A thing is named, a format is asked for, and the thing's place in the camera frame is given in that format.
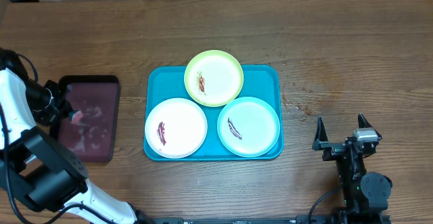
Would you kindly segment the yellow-green rimmed plate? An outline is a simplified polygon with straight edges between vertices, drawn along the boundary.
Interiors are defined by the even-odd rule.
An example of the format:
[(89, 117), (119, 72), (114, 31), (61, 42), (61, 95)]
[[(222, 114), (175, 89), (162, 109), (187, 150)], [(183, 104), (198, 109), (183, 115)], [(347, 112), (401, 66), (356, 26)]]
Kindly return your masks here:
[(219, 107), (234, 100), (242, 90), (244, 72), (230, 53), (208, 50), (194, 56), (186, 66), (184, 85), (197, 103)]

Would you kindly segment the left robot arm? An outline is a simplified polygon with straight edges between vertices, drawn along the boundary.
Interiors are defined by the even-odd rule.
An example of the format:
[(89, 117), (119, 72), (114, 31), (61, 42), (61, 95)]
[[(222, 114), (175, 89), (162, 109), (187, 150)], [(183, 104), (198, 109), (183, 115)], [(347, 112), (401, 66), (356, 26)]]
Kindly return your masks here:
[(63, 118), (65, 100), (29, 79), (1, 69), (1, 188), (22, 223), (21, 203), (34, 212), (63, 214), (90, 223), (152, 223), (142, 210), (111, 197), (90, 179), (76, 154), (38, 127)]

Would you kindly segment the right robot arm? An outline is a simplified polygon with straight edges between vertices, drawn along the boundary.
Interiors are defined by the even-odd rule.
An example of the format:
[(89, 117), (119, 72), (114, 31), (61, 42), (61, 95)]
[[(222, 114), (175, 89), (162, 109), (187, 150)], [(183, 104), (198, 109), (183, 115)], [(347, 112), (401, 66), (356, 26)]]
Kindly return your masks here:
[(324, 194), (311, 207), (307, 221), (313, 222), (317, 205), (328, 196), (342, 192), (345, 206), (333, 209), (322, 223), (389, 223), (390, 217), (382, 214), (388, 208), (392, 181), (385, 175), (367, 172), (364, 159), (376, 153), (382, 136), (358, 115), (358, 128), (342, 143), (331, 143), (327, 138), (323, 119), (317, 119), (317, 131), (312, 149), (322, 151), (322, 160), (334, 161), (340, 186)]

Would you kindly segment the green and pink sponge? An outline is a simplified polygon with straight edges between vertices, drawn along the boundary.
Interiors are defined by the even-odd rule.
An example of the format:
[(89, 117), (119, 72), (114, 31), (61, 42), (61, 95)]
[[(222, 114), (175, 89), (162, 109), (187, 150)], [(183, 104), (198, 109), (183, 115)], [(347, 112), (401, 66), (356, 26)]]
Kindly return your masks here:
[(73, 125), (78, 125), (84, 115), (80, 110), (75, 110), (70, 112), (68, 116)]

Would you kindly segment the white plate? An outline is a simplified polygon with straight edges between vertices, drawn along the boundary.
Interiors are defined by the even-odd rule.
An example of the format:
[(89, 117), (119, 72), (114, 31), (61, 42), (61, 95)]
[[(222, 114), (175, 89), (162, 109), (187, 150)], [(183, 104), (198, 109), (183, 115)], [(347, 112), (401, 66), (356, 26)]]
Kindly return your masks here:
[(193, 101), (172, 98), (160, 102), (145, 122), (145, 140), (157, 155), (179, 159), (196, 152), (207, 135), (203, 110)]

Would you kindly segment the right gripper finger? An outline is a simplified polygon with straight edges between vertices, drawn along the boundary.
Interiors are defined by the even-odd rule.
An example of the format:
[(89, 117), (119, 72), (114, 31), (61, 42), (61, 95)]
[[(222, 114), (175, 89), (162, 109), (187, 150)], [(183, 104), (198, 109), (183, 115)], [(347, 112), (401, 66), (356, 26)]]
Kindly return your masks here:
[(360, 129), (372, 128), (372, 126), (369, 124), (369, 122), (367, 121), (367, 119), (364, 117), (362, 113), (358, 114), (357, 119), (358, 119), (358, 126)]
[(315, 143), (328, 143), (327, 133), (321, 116), (317, 119), (317, 130), (315, 134)]

